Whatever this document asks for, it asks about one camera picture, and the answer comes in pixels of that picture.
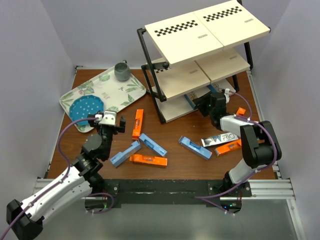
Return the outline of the silver toothpaste box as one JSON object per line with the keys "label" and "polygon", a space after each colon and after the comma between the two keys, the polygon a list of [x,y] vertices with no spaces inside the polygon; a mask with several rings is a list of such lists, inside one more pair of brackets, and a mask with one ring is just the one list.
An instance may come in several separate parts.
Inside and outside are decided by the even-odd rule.
{"label": "silver toothpaste box", "polygon": [[202,138],[200,141],[203,147],[208,148],[208,147],[213,147],[221,144],[230,143],[239,139],[240,138],[237,135],[231,132],[227,132],[219,135],[205,137],[205,138]]}
{"label": "silver toothpaste box", "polygon": [[229,85],[229,82],[226,79],[223,79],[207,85],[207,88],[211,92],[222,92],[224,89],[229,88]]}
{"label": "silver toothpaste box", "polygon": [[194,103],[194,100],[197,98],[202,97],[203,95],[205,95],[207,93],[207,91],[202,91],[202,90],[195,90],[195,91],[191,91],[187,94],[184,95],[185,99],[187,100],[187,102],[190,104],[190,106],[192,107],[193,110],[196,110],[198,107],[196,106],[196,104]]}

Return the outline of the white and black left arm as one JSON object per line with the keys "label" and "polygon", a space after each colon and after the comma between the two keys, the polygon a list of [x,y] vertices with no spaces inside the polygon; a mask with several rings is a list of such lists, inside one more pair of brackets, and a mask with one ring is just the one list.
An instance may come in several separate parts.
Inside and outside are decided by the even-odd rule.
{"label": "white and black left arm", "polygon": [[86,139],[75,160],[67,159],[67,168],[40,191],[22,201],[14,199],[6,206],[8,229],[19,240],[35,239],[49,216],[75,199],[75,187],[79,187],[79,193],[92,196],[103,192],[103,178],[98,172],[110,157],[113,136],[125,132],[126,120],[117,120],[115,111],[106,110],[89,114],[85,121],[97,132]]}

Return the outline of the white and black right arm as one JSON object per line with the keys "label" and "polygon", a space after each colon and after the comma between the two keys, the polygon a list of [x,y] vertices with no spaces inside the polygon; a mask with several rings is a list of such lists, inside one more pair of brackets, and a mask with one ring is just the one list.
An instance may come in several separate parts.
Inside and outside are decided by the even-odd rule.
{"label": "white and black right arm", "polygon": [[282,157],[282,150],[270,121],[254,121],[250,117],[227,111],[226,92],[208,92],[193,100],[204,117],[218,130],[231,132],[241,140],[242,159],[222,180],[223,191],[212,198],[235,196],[241,185],[257,172],[271,167]]}

